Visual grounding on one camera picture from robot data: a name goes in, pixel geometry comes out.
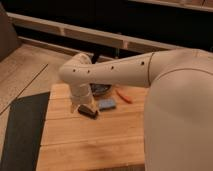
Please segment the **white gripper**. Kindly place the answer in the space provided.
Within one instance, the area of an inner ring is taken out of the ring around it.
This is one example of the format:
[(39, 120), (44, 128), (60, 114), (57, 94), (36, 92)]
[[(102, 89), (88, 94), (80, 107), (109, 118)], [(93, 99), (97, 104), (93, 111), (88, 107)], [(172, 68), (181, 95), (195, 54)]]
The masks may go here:
[(72, 113), (74, 113), (80, 105), (92, 105), (93, 97), (89, 84), (70, 85), (69, 88)]

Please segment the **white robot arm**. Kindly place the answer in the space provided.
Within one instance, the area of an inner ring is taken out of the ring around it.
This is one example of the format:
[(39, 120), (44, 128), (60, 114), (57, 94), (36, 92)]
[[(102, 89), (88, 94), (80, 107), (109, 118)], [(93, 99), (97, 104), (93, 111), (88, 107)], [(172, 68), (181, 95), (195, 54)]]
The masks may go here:
[(90, 101), (91, 83), (149, 89), (146, 171), (213, 171), (213, 53), (176, 49), (97, 64), (79, 53), (59, 73), (78, 104)]

